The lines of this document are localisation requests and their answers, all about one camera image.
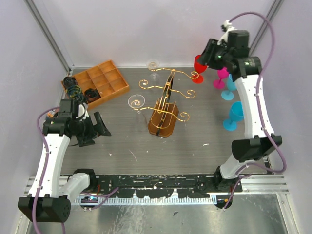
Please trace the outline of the light blue plastic wine glass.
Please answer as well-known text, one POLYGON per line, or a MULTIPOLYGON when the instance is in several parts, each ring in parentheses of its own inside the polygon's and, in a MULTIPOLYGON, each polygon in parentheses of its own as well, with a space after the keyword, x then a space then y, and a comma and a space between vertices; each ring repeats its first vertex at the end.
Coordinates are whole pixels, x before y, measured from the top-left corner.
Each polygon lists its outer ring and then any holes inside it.
POLYGON ((227 90, 223 90, 221 92, 221 97, 226 101, 233 100, 234 98, 233 91, 236 90, 236 85, 233 81, 232 75, 229 75, 226 85, 227 85, 227 90))

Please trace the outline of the red plastic wine glass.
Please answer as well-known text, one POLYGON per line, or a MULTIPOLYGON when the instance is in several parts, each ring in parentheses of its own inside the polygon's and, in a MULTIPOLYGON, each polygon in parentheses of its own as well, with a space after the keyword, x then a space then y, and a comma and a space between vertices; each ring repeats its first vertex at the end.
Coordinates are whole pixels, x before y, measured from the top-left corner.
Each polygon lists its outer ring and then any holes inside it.
POLYGON ((194 83, 202 83, 203 82, 203 76, 201 75, 206 69, 206 65, 201 65, 197 62, 200 55, 197 55, 194 59, 194 70, 198 73, 198 77, 196 75, 193 75, 194 79, 192 80, 194 83))

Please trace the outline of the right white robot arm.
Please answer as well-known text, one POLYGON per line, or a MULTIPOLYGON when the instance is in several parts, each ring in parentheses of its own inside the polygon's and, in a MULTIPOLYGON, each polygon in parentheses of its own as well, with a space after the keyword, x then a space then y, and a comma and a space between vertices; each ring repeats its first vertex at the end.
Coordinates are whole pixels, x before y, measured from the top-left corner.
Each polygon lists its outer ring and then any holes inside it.
POLYGON ((214 173, 212 182, 219 192, 225 192, 238 180, 244 168, 268 156, 282 143, 266 111, 261 61, 249 55, 248 43, 248 31, 228 29, 220 40, 209 39, 198 59, 199 64, 215 70, 226 68, 238 91, 240 103, 232 105, 230 117, 223 125, 233 128, 241 119, 245 124, 244 138, 232 142, 231 156, 214 173))

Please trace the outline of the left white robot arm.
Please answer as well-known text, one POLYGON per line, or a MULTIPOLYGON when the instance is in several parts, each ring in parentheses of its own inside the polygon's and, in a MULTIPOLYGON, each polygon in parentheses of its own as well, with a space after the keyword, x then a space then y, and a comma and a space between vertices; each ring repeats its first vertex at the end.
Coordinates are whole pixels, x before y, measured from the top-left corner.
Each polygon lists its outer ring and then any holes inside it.
POLYGON ((99 112, 94 113, 96 123, 92 123, 86 104, 63 99, 58 109, 39 127, 43 146, 37 174, 28 195, 18 200, 19 210, 33 223, 64 223, 71 203, 82 192, 93 193, 98 187, 93 169, 77 169, 64 186, 59 186, 71 138, 76 137, 79 147, 84 147, 94 145, 99 136, 111 136, 99 112))

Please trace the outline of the magenta plastic wine glass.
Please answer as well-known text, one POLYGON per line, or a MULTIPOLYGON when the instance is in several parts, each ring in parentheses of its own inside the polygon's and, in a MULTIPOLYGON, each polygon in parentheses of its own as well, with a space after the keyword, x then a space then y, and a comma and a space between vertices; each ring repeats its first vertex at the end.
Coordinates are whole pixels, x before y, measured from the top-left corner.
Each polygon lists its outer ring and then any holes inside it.
POLYGON ((228 72, 227 68, 223 68, 221 70, 217 71, 217 75, 218 75, 218 79, 215 79, 213 81, 213 86, 216 89, 223 89, 225 87, 225 79, 227 79, 230 75, 230 73, 228 72))

